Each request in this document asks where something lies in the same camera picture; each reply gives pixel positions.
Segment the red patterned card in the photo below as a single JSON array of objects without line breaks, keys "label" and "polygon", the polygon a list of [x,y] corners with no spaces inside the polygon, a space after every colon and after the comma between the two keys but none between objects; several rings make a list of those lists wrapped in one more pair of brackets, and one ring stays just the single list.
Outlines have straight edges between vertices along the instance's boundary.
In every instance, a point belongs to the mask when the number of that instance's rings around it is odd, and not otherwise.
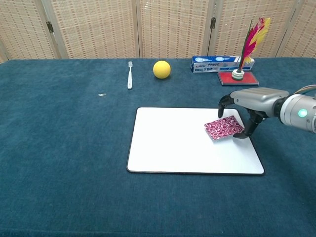
[{"label": "red patterned card", "polygon": [[243,131],[243,127],[233,115],[226,118],[221,118],[214,122],[206,123],[204,126],[208,135],[214,141]]},{"label": "red patterned card", "polygon": [[232,72],[219,72],[217,75],[222,85],[259,85],[252,72],[245,72],[242,80],[234,80]]}]

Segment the yellow ball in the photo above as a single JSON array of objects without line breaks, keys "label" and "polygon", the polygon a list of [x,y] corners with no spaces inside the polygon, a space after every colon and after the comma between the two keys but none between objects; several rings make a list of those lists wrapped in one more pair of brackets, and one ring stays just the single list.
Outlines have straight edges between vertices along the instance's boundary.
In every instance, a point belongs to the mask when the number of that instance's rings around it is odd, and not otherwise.
[{"label": "yellow ball", "polygon": [[155,63],[154,75],[159,79],[165,79],[170,75],[171,67],[166,61],[158,61]]}]

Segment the toothbrush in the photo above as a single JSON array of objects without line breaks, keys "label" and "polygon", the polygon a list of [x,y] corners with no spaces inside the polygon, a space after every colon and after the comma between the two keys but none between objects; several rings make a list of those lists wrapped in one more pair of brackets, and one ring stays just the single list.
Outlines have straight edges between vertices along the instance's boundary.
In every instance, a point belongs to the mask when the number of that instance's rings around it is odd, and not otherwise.
[{"label": "toothbrush", "polygon": [[128,73],[128,81],[127,81],[127,89],[131,89],[132,88],[132,67],[133,67],[133,63],[131,61],[128,62],[128,66],[129,66],[129,73]]}]

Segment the blue box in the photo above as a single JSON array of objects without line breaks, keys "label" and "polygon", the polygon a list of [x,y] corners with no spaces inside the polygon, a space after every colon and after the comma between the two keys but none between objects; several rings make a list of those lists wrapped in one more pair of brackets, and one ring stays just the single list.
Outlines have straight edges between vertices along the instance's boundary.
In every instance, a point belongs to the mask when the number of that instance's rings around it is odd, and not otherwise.
[{"label": "blue box", "polygon": [[[191,71],[193,73],[211,72],[232,72],[237,69],[240,57],[234,56],[194,56],[191,61]],[[255,60],[251,58],[251,63],[245,63],[244,71],[250,71]]]}]

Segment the white board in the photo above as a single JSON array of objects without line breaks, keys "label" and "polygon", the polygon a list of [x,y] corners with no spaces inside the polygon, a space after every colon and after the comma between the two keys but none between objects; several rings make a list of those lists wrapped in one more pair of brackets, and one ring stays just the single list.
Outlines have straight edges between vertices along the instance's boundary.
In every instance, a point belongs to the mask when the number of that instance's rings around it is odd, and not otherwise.
[{"label": "white board", "polygon": [[[127,170],[155,173],[263,174],[249,138],[213,142],[204,124],[218,109],[140,107],[136,112]],[[236,109],[225,109],[244,127]]]}]

